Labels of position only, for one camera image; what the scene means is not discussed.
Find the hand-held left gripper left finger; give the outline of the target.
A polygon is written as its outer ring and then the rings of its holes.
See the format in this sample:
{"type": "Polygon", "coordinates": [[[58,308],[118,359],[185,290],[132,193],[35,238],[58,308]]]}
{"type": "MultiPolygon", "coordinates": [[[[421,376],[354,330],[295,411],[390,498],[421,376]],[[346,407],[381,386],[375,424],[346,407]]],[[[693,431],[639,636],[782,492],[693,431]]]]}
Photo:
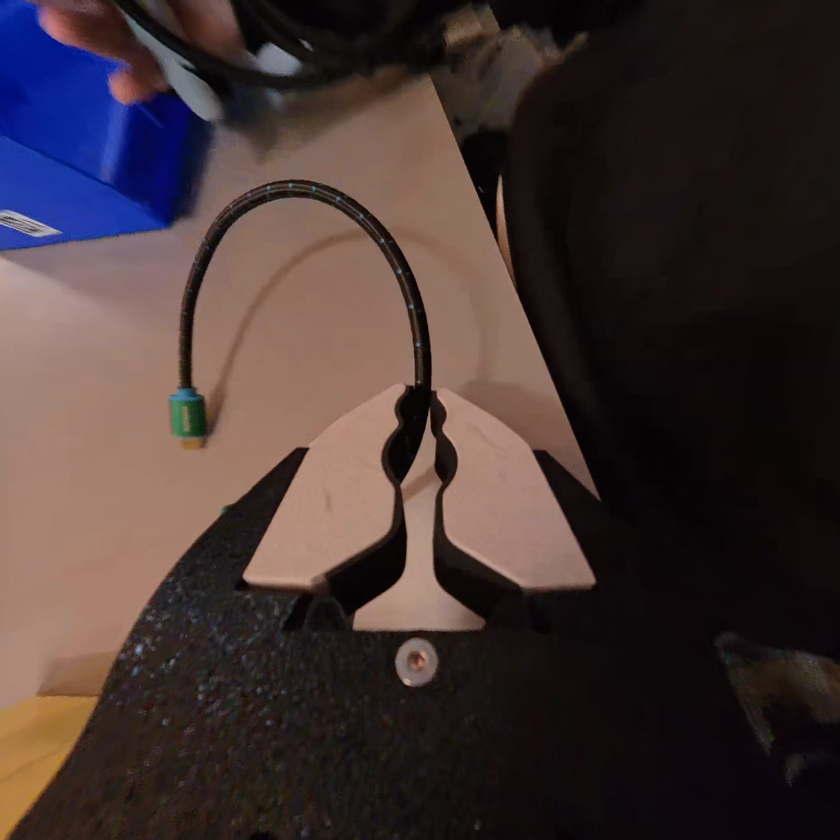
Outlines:
{"type": "Polygon", "coordinates": [[[327,596],[351,616],[400,579],[413,398],[392,385],[311,441],[243,572],[248,588],[327,596]]]}

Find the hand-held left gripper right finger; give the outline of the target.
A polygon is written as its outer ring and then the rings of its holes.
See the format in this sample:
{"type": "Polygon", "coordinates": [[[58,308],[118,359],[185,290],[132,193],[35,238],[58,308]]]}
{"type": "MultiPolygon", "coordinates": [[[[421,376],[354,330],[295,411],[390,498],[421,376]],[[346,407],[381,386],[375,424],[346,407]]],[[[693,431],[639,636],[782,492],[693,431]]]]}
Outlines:
{"type": "Polygon", "coordinates": [[[592,590],[594,572],[526,440],[448,389],[430,408],[442,589],[484,621],[534,595],[592,590]]]}

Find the blue plastic bin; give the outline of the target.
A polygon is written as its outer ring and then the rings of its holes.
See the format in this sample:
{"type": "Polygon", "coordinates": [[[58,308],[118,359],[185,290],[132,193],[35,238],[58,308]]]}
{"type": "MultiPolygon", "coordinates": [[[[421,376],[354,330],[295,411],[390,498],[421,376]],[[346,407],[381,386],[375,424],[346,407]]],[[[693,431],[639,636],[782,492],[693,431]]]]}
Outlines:
{"type": "Polygon", "coordinates": [[[1,3],[1,247],[169,228],[193,208],[212,137],[173,92],[131,105],[117,60],[61,44],[30,2],[1,3]]]}

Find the person's black hoodie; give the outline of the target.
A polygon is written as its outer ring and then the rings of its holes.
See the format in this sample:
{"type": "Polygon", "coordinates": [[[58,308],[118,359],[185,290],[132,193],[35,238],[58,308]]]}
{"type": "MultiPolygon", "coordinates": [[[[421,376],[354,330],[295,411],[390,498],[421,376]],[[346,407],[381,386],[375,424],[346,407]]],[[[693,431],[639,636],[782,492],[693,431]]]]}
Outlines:
{"type": "Polygon", "coordinates": [[[838,2],[625,2],[528,90],[522,306],[606,514],[536,624],[552,838],[838,838],[838,2]]]}

